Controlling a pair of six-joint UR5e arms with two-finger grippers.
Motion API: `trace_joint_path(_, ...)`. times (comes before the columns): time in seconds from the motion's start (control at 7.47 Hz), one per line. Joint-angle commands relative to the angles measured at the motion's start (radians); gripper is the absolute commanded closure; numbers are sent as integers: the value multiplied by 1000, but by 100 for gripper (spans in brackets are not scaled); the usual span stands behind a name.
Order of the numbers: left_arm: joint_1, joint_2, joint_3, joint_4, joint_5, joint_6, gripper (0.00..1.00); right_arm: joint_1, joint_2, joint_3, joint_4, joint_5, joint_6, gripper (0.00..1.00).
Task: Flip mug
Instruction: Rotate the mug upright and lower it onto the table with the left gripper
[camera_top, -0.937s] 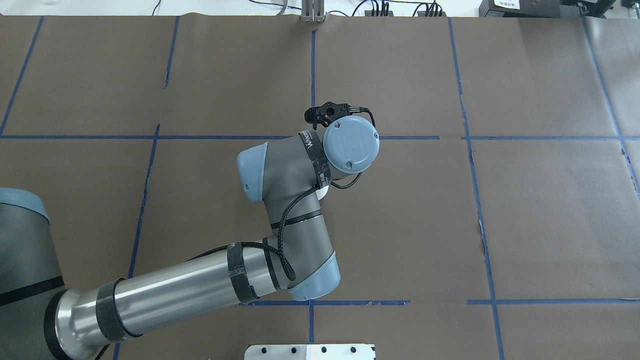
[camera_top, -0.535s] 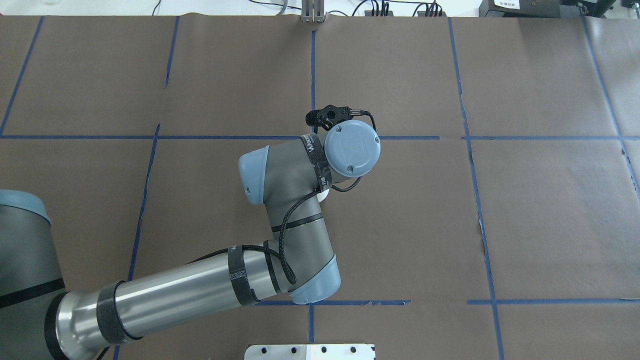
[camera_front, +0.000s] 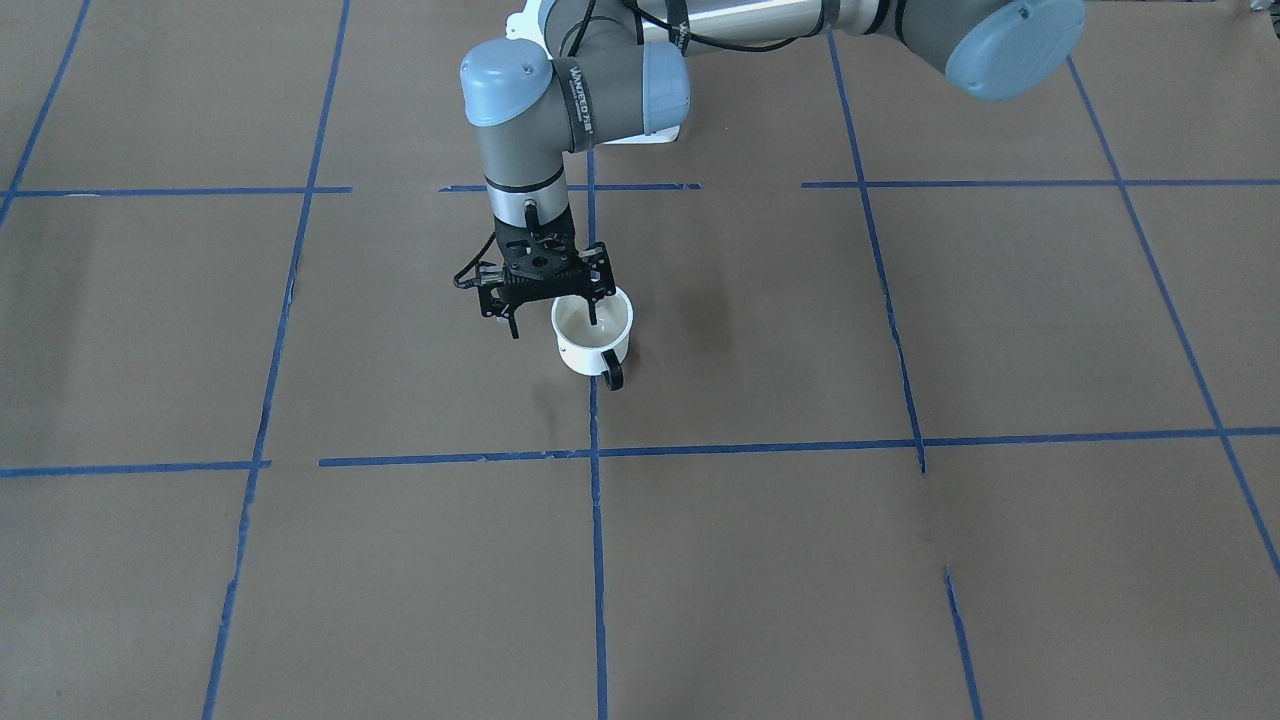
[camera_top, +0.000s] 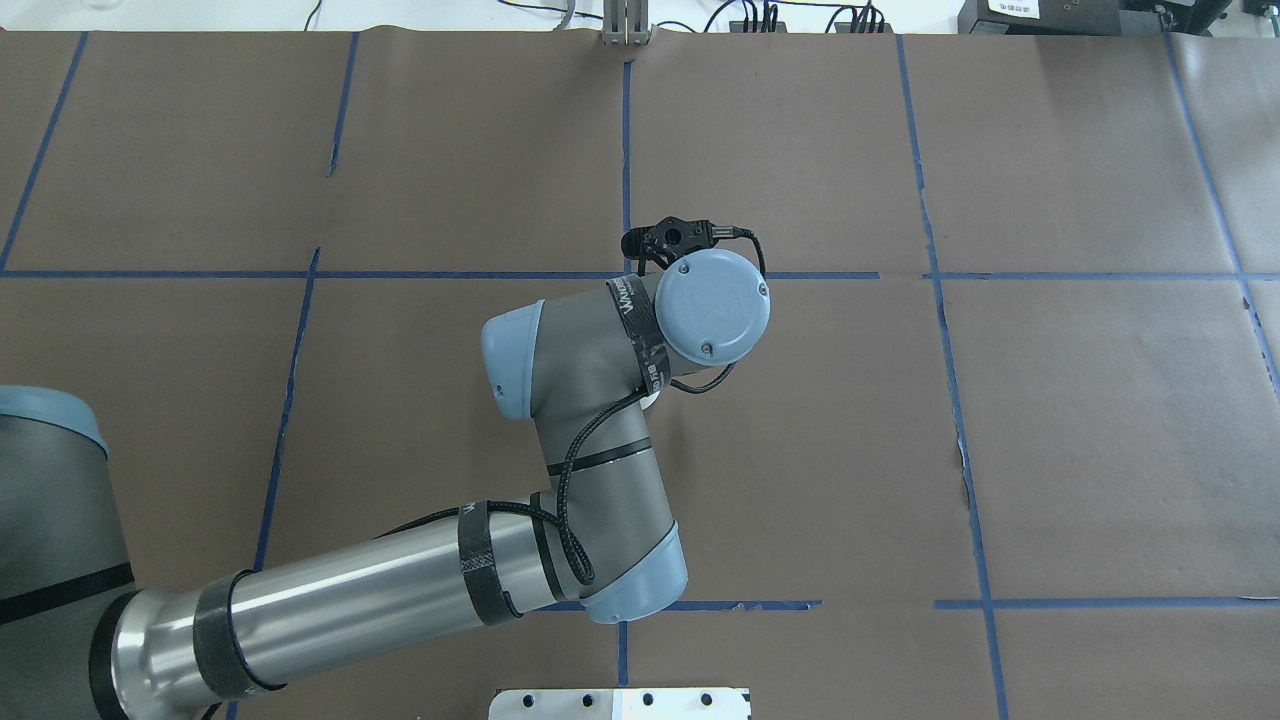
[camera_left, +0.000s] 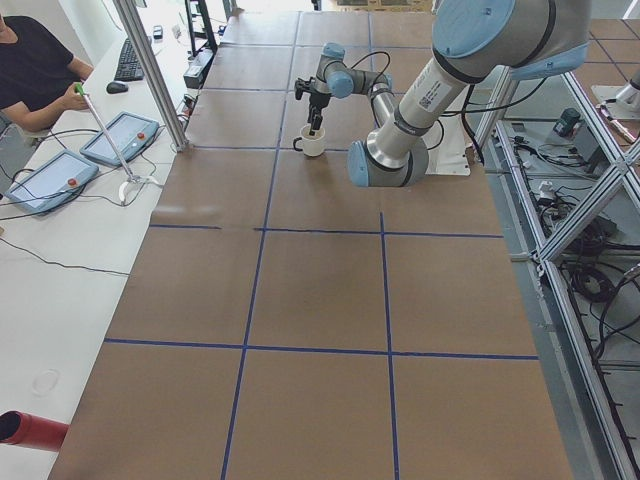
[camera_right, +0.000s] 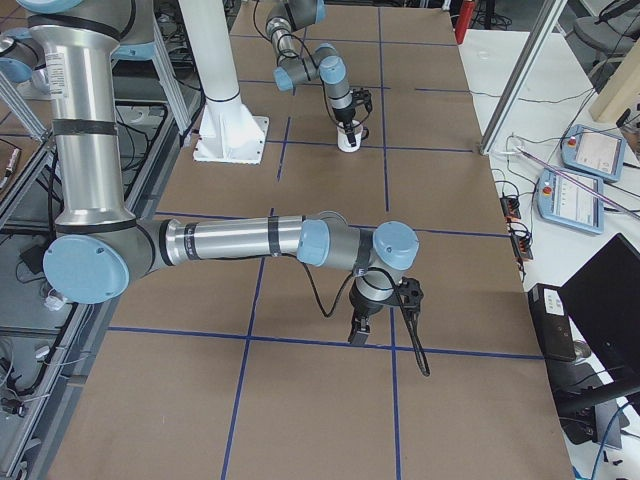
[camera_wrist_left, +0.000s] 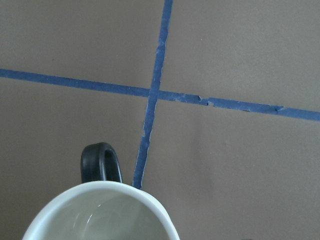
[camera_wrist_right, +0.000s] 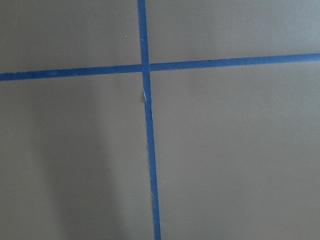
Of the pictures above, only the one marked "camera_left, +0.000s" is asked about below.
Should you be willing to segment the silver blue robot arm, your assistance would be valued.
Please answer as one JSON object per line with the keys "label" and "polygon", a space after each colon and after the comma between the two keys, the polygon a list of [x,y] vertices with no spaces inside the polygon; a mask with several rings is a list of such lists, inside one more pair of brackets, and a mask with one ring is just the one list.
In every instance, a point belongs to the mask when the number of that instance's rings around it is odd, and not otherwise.
{"label": "silver blue robot arm", "polygon": [[638,112],[640,103],[639,91],[640,70],[637,70],[616,94],[616,102],[630,111]]}
{"label": "silver blue robot arm", "polygon": [[400,101],[383,73],[347,67],[344,48],[323,47],[315,76],[295,83],[309,94],[313,131],[333,98],[362,94],[381,125],[349,148],[347,167],[359,187],[405,187],[429,165],[422,140],[463,89],[483,81],[497,66],[517,80],[559,75],[587,57],[589,1],[445,1],[432,29],[432,57]]}

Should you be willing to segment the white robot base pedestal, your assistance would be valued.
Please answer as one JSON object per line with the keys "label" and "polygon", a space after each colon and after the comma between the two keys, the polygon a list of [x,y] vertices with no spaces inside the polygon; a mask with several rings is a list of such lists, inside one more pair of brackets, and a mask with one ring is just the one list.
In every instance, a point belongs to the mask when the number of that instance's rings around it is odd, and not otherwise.
{"label": "white robot base pedestal", "polygon": [[471,174],[466,146],[454,149],[440,146],[429,151],[428,176],[469,176]]}

